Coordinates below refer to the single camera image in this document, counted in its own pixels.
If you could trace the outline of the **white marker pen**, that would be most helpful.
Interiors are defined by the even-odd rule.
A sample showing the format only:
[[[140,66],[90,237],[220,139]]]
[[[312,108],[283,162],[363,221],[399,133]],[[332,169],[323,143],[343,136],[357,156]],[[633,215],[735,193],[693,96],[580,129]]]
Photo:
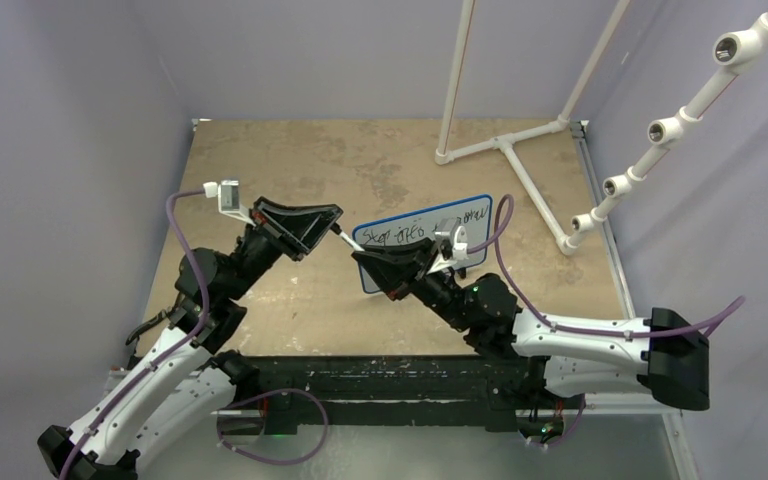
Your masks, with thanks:
[[[339,234],[339,237],[352,248],[353,251],[363,251],[364,248],[355,242],[345,231]]]

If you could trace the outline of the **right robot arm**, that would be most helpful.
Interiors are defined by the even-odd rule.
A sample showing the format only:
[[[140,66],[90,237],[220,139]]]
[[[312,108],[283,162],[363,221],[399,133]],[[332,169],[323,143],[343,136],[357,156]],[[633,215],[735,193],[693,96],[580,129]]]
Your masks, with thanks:
[[[671,309],[588,328],[582,318],[521,306],[497,274],[459,285],[431,240],[361,247],[351,256],[388,299],[416,298],[479,355],[542,361],[521,381],[533,406],[584,393],[648,393],[675,409],[710,407],[709,339]]]

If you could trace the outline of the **blue framed whiteboard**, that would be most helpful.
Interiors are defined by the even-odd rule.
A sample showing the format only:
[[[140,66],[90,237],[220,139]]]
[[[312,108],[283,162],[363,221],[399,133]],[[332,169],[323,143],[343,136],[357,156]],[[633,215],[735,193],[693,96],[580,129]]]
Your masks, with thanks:
[[[493,198],[481,194],[363,223],[352,230],[351,236],[362,247],[407,245],[433,238],[441,223],[457,220],[465,227],[469,246],[473,246],[489,238],[493,212]]]

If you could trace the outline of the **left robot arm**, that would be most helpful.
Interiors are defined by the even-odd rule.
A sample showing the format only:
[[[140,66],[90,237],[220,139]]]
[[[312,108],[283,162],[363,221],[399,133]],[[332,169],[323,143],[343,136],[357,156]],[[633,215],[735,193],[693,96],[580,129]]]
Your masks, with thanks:
[[[259,198],[245,208],[235,193],[208,183],[202,196],[240,220],[232,252],[186,248],[168,327],[151,350],[88,413],[53,425],[37,444],[58,479],[135,479],[152,458],[200,418],[225,407],[264,411],[292,387],[263,387],[260,373],[225,344],[246,315],[240,298],[281,257],[304,259],[342,210],[334,204],[286,206]]]

